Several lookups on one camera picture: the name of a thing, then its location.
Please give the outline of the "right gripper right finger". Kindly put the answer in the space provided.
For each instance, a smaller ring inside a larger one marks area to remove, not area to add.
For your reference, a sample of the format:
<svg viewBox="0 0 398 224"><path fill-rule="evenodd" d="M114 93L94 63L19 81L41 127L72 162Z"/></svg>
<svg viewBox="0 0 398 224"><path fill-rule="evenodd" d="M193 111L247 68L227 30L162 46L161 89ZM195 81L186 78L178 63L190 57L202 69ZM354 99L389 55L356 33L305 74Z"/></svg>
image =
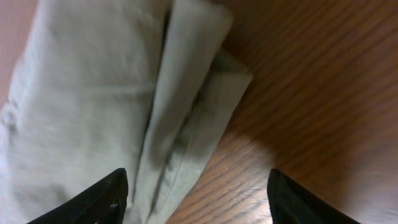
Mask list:
<svg viewBox="0 0 398 224"><path fill-rule="evenodd" d="M271 169L267 196L274 224L359 224L279 169Z"/></svg>

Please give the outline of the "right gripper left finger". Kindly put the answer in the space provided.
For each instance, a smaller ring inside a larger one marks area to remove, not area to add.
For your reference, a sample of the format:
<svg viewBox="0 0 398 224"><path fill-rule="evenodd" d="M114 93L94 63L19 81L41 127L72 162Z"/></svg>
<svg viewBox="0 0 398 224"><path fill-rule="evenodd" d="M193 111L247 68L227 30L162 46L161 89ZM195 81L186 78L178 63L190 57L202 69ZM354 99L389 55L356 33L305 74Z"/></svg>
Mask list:
<svg viewBox="0 0 398 224"><path fill-rule="evenodd" d="M61 206L28 224L122 224L128 182L118 168Z"/></svg>

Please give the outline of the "khaki green shorts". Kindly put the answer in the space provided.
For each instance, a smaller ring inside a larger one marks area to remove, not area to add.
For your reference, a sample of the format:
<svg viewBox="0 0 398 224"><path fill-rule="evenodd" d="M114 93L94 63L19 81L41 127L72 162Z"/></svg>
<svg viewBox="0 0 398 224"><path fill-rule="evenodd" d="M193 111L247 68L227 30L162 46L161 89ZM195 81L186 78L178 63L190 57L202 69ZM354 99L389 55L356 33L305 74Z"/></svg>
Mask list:
<svg viewBox="0 0 398 224"><path fill-rule="evenodd" d="M40 1L1 115L1 222L27 223L112 171L124 223L165 223L251 82L210 1Z"/></svg>

